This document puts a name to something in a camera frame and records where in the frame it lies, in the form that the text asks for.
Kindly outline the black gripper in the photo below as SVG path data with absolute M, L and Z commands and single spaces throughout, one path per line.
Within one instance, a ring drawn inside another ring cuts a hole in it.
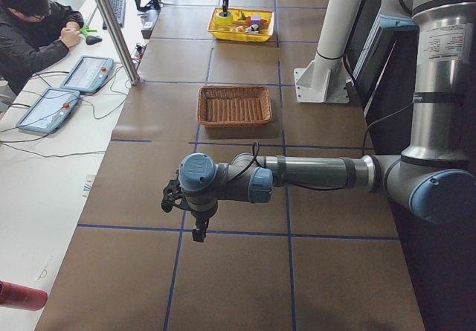
M 190 208 L 191 214 L 196 219 L 192 230 L 194 242 L 204 242 L 207 231 L 207 221 L 217 212 L 218 204 L 214 205 L 193 205 Z

